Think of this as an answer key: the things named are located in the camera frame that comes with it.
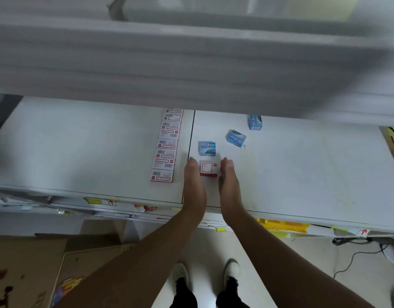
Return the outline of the person's right hand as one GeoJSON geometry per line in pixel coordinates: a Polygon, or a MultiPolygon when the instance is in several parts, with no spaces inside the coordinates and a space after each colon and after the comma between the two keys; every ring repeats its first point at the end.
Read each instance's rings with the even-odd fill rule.
{"type": "Polygon", "coordinates": [[[219,192],[221,214],[227,225],[232,226],[246,212],[237,175],[235,183],[219,183],[219,192]]]}

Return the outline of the person's left hand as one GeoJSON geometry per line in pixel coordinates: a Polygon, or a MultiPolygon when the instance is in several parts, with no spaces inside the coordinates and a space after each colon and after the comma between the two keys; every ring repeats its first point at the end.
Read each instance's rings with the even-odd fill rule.
{"type": "Polygon", "coordinates": [[[206,189],[201,179],[200,182],[184,182],[182,210],[190,212],[201,220],[206,211],[206,205],[206,189]]]}

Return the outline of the person's left forearm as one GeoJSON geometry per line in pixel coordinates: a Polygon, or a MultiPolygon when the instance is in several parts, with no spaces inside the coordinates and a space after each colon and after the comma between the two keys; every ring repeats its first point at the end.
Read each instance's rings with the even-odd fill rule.
{"type": "Polygon", "coordinates": [[[167,224],[84,278],[55,308],[151,308],[204,211],[184,205],[167,224]]]}

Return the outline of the person's right forearm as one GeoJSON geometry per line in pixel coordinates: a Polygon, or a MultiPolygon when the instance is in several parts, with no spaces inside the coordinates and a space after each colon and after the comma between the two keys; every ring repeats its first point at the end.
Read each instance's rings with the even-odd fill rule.
{"type": "Polygon", "coordinates": [[[289,248],[244,208],[221,212],[278,308],[375,308],[289,248]]]}

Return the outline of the small red white box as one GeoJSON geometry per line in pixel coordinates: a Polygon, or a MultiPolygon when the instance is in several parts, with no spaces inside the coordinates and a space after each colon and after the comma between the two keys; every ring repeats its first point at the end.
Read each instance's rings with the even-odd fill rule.
{"type": "Polygon", "coordinates": [[[218,163],[207,160],[200,162],[200,176],[217,178],[218,176],[218,163]]]}

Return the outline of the row of red white packets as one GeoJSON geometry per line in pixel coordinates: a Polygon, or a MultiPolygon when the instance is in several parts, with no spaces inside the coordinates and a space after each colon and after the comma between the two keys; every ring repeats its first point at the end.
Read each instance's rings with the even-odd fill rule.
{"type": "Polygon", "coordinates": [[[151,168],[152,182],[173,181],[183,115],[183,109],[164,110],[151,168]]]}

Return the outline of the yellow orange packet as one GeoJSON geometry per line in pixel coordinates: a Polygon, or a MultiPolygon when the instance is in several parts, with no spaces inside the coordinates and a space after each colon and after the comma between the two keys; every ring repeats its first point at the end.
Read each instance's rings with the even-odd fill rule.
{"type": "Polygon", "coordinates": [[[308,223],[279,221],[274,219],[255,218],[266,230],[277,232],[307,233],[308,223]]]}

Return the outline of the yellow shelf label red arrow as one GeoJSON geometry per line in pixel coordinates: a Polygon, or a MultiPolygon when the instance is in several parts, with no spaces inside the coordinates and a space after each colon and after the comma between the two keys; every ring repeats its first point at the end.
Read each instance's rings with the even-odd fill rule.
{"type": "Polygon", "coordinates": [[[84,197],[83,199],[90,205],[103,205],[103,206],[112,206],[112,207],[117,206],[114,200],[92,198],[92,197],[84,197]]]}

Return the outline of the white right shoe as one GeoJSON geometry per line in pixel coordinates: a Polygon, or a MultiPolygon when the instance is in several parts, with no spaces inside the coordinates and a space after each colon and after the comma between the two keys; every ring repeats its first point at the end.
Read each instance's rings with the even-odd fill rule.
{"type": "Polygon", "coordinates": [[[238,281],[241,274],[241,268],[239,263],[231,258],[225,264],[223,279],[224,279],[224,288],[227,286],[229,279],[234,279],[238,281]]]}

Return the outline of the white shoe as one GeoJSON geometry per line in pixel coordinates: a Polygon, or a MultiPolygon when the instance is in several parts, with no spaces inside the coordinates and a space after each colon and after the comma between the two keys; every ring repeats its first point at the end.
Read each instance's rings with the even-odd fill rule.
{"type": "Polygon", "coordinates": [[[224,288],[227,286],[229,279],[234,279],[238,281],[241,274],[241,268],[239,263],[231,258],[225,264],[223,279],[224,279],[224,288]]]}
{"type": "Polygon", "coordinates": [[[185,285],[189,287],[189,274],[183,262],[177,262],[173,266],[169,275],[169,279],[173,287],[176,287],[177,280],[179,279],[184,279],[185,285]]]}

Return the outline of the white left shoe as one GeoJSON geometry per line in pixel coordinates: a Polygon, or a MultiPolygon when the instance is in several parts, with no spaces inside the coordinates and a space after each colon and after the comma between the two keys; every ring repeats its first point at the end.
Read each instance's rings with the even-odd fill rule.
{"type": "Polygon", "coordinates": [[[184,279],[185,285],[189,287],[189,274],[183,262],[177,262],[173,266],[169,275],[169,279],[173,287],[176,287],[177,280],[179,279],[184,279]]]}

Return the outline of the white shelf board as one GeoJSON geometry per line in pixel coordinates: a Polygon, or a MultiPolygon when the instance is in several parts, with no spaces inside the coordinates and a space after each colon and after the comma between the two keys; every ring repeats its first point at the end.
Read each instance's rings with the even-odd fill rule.
{"type": "Polygon", "coordinates": [[[0,0],[0,93],[394,126],[394,0],[0,0]]]}

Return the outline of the black trousers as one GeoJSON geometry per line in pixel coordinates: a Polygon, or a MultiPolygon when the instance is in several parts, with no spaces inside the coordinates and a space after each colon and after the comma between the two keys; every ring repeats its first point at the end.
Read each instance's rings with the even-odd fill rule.
{"type": "MultiPolygon", "coordinates": [[[[175,282],[176,293],[169,308],[198,308],[195,295],[189,289],[186,279],[179,278],[175,282]]],[[[215,302],[216,308],[250,308],[238,295],[238,281],[228,278],[225,289],[222,290],[215,302]]]]}

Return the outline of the colourful printed packet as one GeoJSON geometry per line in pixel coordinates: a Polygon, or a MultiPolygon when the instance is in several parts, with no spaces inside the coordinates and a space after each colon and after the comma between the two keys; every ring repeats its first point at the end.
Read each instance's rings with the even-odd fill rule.
{"type": "Polygon", "coordinates": [[[56,306],[58,302],[64,296],[66,296],[75,286],[77,286],[83,279],[84,276],[70,277],[58,283],[51,299],[50,308],[56,306]]]}

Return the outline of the brown cardboard box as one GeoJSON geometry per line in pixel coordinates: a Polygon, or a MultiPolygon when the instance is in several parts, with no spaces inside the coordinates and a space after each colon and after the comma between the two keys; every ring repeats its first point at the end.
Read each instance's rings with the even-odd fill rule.
{"type": "Polygon", "coordinates": [[[116,234],[0,236],[0,308],[50,308],[58,283],[86,278],[134,245],[116,234]]]}

